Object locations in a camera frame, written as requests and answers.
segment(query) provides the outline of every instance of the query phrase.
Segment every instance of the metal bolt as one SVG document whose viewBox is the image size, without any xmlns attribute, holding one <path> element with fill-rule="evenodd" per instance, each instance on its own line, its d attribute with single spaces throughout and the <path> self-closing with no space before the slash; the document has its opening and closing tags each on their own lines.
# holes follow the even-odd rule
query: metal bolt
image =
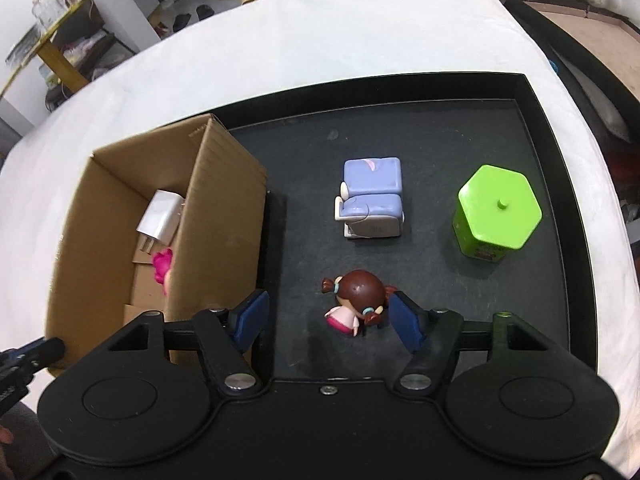
<svg viewBox="0 0 640 480">
<path fill-rule="evenodd" d="M 225 379 L 226 387 L 232 390 L 246 390 L 255 383 L 255 377 L 249 374 L 231 374 Z"/>
<path fill-rule="evenodd" d="M 400 378 L 400 384 L 407 390 L 425 390 L 431 386 L 431 379 L 423 374 L 407 374 Z"/>
<path fill-rule="evenodd" d="M 338 393 L 338 387 L 325 384 L 324 386 L 320 386 L 320 393 L 323 395 L 335 395 Z"/>
</svg>

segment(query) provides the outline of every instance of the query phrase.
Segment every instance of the doll head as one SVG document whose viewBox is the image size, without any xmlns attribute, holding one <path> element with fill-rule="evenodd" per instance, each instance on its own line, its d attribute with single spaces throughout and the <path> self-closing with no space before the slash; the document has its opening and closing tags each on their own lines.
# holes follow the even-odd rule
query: doll head
<svg viewBox="0 0 640 480">
<path fill-rule="evenodd" d="M 382 321 L 382 309 L 386 306 L 394 286 L 385 286 L 373 274 L 366 270 L 352 270 L 334 280 L 322 280 L 322 292 L 334 292 L 342 306 L 354 311 L 364 320 L 365 326 L 376 325 Z"/>
</svg>

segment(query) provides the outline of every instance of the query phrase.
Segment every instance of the green hexagonal box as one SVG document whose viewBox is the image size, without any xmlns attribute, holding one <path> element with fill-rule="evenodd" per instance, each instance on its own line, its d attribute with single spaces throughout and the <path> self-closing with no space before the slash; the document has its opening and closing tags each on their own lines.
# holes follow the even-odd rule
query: green hexagonal box
<svg viewBox="0 0 640 480">
<path fill-rule="evenodd" d="M 485 164 L 458 193 L 453 229 L 463 254 L 497 262 L 522 248 L 541 219 L 527 177 Z"/>
</svg>

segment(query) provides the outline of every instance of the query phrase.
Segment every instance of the table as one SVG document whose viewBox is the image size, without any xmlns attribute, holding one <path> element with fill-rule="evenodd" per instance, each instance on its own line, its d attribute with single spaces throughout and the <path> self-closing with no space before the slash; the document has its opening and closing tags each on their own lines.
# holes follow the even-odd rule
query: table
<svg viewBox="0 0 640 480">
<path fill-rule="evenodd" d="M 640 294 L 618 199 L 580 111 L 498 0 L 258 0 L 93 82 L 18 143 L 0 173 L 0 341 L 18 347 L 42 335 L 66 211 L 95 148 L 283 89 L 447 71 L 525 74 L 553 128 L 589 244 L 598 372 L 620 400 L 604 458 L 631 476 L 640 466 Z M 31 406 L 49 380 L 37 376 Z"/>
<path fill-rule="evenodd" d="M 66 60 L 66 57 L 58 50 L 56 46 L 51 43 L 51 38 L 56 33 L 66 20 L 73 15 L 77 10 L 82 7 L 82 4 L 87 0 L 78 0 L 72 6 L 70 6 L 66 12 L 60 16 L 60 18 L 47 29 L 47 31 L 40 37 L 38 43 L 29 51 L 27 56 L 24 57 L 20 65 L 18 65 L 9 76 L 9 80 L 5 83 L 4 87 L 0 91 L 0 98 L 9 89 L 9 86 L 14 82 L 15 78 L 22 71 L 24 67 L 35 57 L 39 56 L 41 60 L 60 78 L 62 84 L 69 88 L 72 92 L 77 92 L 79 89 L 88 85 L 89 82 L 85 79 L 74 66 Z"/>
</svg>

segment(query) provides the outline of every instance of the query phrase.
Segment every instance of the blue object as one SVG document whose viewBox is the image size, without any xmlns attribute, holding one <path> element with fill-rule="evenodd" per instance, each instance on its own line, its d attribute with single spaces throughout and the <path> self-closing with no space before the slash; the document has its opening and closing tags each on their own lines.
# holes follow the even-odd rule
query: blue object
<svg viewBox="0 0 640 480">
<path fill-rule="evenodd" d="M 404 347 L 411 353 L 417 352 L 426 336 L 420 330 L 418 313 L 402 301 L 397 294 L 389 297 L 389 322 Z"/>
<path fill-rule="evenodd" d="M 246 352 L 267 324 L 269 295 L 256 290 L 235 309 L 229 312 L 227 327 L 239 352 Z"/>
<path fill-rule="evenodd" d="M 343 217 L 393 216 L 402 218 L 402 200 L 395 194 L 355 196 L 342 204 Z"/>
<path fill-rule="evenodd" d="M 344 183 L 349 197 L 370 194 L 402 194 L 400 159 L 358 158 L 344 163 Z"/>
</svg>

